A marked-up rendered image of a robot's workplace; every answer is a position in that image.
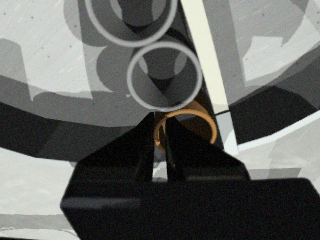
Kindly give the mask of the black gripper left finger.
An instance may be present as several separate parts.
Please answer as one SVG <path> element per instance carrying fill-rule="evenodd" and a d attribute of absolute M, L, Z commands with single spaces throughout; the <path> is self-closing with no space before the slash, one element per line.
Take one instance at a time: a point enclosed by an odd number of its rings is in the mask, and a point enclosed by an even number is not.
<path fill-rule="evenodd" d="M 136 127 L 77 162 L 69 182 L 79 178 L 152 181 L 153 134 L 154 112 L 150 112 Z"/>

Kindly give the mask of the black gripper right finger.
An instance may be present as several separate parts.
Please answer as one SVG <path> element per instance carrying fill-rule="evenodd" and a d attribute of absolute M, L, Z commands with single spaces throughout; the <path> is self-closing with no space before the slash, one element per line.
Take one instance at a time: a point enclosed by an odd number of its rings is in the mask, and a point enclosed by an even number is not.
<path fill-rule="evenodd" d="M 187 129 L 174 116 L 165 121 L 165 150 L 167 181 L 251 180 L 242 161 Z"/>

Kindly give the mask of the bronze bushing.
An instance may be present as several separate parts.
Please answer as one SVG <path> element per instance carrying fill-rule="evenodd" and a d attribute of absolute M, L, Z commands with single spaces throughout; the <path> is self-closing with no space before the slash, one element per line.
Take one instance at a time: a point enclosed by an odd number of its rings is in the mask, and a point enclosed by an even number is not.
<path fill-rule="evenodd" d="M 216 139 L 216 126 L 206 96 L 203 90 L 200 88 L 196 97 L 186 106 L 170 112 L 155 111 L 153 138 L 156 146 L 165 154 L 165 121 L 167 118 L 185 113 L 195 114 L 196 117 L 188 121 L 180 122 L 184 127 L 212 144 Z"/>

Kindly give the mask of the grey metal bushing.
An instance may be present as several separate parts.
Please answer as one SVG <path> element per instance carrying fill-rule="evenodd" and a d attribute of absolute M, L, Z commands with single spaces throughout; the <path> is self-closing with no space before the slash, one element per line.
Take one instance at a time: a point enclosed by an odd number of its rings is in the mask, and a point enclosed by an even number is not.
<path fill-rule="evenodd" d="M 88 17 L 97 31 L 109 41 L 124 47 L 142 47 L 158 40 L 170 27 L 177 0 L 166 0 L 161 15 L 145 26 L 122 21 L 112 9 L 110 0 L 84 0 Z"/>
<path fill-rule="evenodd" d="M 169 79 L 148 76 L 138 62 L 148 51 L 162 47 L 177 49 L 187 55 L 184 68 Z M 186 37 L 170 27 L 155 42 L 134 47 L 126 71 L 126 83 L 131 96 L 141 106 L 152 111 L 170 112 L 186 106 L 196 97 L 202 84 L 202 68 Z"/>

